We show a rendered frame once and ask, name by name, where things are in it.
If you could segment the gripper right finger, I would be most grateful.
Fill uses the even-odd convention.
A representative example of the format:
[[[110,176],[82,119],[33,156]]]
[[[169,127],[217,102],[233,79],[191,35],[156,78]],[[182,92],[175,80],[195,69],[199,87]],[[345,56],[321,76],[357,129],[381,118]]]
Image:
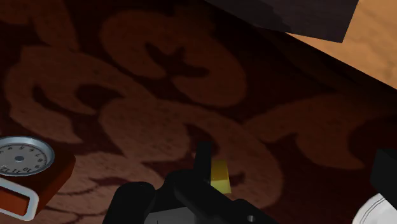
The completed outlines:
[[[377,150],[370,182],[377,192],[397,209],[397,150]]]

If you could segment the red square clock, silver dial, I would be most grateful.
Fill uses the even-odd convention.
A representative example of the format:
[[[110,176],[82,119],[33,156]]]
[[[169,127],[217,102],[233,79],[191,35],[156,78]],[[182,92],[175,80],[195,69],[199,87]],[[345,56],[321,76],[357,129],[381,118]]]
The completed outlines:
[[[0,137],[0,213],[31,221],[71,177],[75,156],[28,136]]]

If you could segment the dark red patterned table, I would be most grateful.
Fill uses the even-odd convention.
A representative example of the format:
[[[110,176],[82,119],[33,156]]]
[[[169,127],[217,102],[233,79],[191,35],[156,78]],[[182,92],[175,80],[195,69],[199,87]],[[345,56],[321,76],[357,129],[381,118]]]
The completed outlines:
[[[74,153],[30,222],[101,224],[115,190],[159,187],[197,144],[231,199],[279,224],[351,224],[397,148],[397,0],[359,0],[341,44],[255,29],[203,0],[0,0],[0,136]]]

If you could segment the white rounded object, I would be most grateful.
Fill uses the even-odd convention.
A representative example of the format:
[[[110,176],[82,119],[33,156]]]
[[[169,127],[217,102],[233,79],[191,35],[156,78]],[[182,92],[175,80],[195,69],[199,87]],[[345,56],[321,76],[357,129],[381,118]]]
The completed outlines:
[[[397,209],[378,193],[359,208],[352,224],[397,224]]]

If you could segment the yellow block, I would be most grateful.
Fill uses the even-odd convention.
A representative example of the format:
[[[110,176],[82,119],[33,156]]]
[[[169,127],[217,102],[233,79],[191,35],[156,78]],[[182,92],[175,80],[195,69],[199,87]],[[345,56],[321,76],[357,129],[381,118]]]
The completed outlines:
[[[225,160],[211,161],[211,186],[222,194],[231,193],[228,167]]]

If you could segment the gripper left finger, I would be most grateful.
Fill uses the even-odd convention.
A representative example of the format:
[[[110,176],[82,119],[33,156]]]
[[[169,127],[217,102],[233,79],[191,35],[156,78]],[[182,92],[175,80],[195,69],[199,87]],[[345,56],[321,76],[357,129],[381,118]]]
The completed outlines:
[[[278,224],[244,199],[231,200],[211,186],[210,142],[197,146],[192,169],[167,175],[155,189],[147,182],[120,186],[102,224]]]

